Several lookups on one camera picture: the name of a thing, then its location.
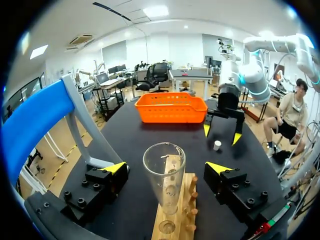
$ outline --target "ceiling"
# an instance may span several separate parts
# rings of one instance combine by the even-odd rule
[[[32,75],[48,58],[74,54],[66,53],[65,50],[68,43],[80,34],[94,35],[96,41],[81,50],[90,52],[99,48],[99,42],[107,46],[157,32],[203,33],[229,37],[226,30],[231,30],[233,38],[242,41],[263,30],[270,30],[281,36],[293,35],[299,30],[297,21],[290,19],[284,6],[272,0],[96,1],[125,15],[131,21],[93,5],[94,0],[60,0],[29,31],[29,47],[25,54],[20,51],[17,53],[8,84],[14,86],[26,76]],[[166,5],[169,15],[149,19],[142,11],[157,5]],[[47,44],[49,47],[43,55],[30,60],[33,49]]]

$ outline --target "black tabletop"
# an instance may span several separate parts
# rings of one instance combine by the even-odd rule
[[[170,70],[173,78],[212,78],[208,75],[207,71],[204,70]]]
[[[194,239],[240,239],[247,226],[240,223],[226,205],[220,205],[215,199],[203,179],[205,162],[244,169],[248,174],[247,179],[269,192],[270,201],[279,198],[282,191],[261,144],[246,124],[243,124],[243,136],[231,147],[235,126],[235,119],[214,117],[211,134],[222,142],[222,151],[210,151],[202,124],[144,124],[134,103],[125,103],[101,132],[121,159],[130,166],[129,179],[115,202],[106,205],[85,228],[109,240],[151,239],[158,202],[145,175],[142,159],[145,150],[151,145],[170,142],[184,150],[185,172],[195,173],[199,177],[196,186],[199,193],[196,200],[199,213],[196,216]],[[94,158],[109,160],[94,140],[88,150]],[[80,158],[62,193],[75,184],[78,185],[84,179],[86,170],[84,160]]]

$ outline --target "bolt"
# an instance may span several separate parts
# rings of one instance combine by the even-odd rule
[[[255,200],[253,199],[253,198],[248,198],[247,200],[246,200],[246,205],[248,206],[248,207],[252,207],[254,204],[255,204]]]
[[[268,197],[268,192],[267,191],[261,192],[260,198],[266,199],[267,197]]]
[[[232,184],[232,188],[234,189],[234,190],[236,190],[236,189],[238,189],[239,188],[239,185],[238,184]]]
[[[85,205],[87,205],[86,200],[84,198],[78,198],[78,205],[80,207],[84,207]]]
[[[100,184],[98,183],[93,184],[93,189],[98,191],[100,189]]]
[[[88,181],[87,180],[83,180],[82,181],[82,186],[87,186],[88,185]]]
[[[244,181],[244,186],[245,187],[249,187],[250,186],[250,181],[249,180],[245,180]]]
[[[64,191],[63,196],[64,196],[65,199],[70,199],[71,198],[71,192]]]

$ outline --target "safety stripe floor marking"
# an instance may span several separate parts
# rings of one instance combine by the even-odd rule
[[[97,123],[97,122],[99,121],[99,119],[101,119],[101,118],[102,118],[102,116],[98,117],[98,119],[95,120],[94,123]],[[86,131],[86,132],[81,136],[81,138],[83,138],[87,133],[88,133],[88,132]],[[71,148],[71,150],[68,152],[68,154],[65,156],[65,158],[69,157],[70,154],[72,153],[72,151],[73,151],[76,147],[77,147],[77,145],[74,145],[74,146]],[[66,160],[64,160],[64,161],[60,164],[59,168],[57,169],[57,171],[56,171],[55,174],[53,175],[53,177],[52,177],[52,179],[51,179],[51,181],[50,181],[49,186],[48,186],[47,189],[49,189],[49,188],[51,187],[51,184],[53,183],[54,179],[56,178],[58,172],[60,171],[61,167],[63,166],[63,164],[64,164],[65,162],[66,162]]]

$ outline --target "black shorts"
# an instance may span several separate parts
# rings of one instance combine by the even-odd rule
[[[277,133],[282,134],[282,136],[284,136],[286,139],[289,139],[290,141],[295,137],[297,129],[294,126],[290,126],[288,123],[286,123],[285,120],[282,120],[282,121],[283,121],[283,124],[281,126],[278,125],[278,132],[277,132],[277,129],[273,129],[273,132],[275,134]]]

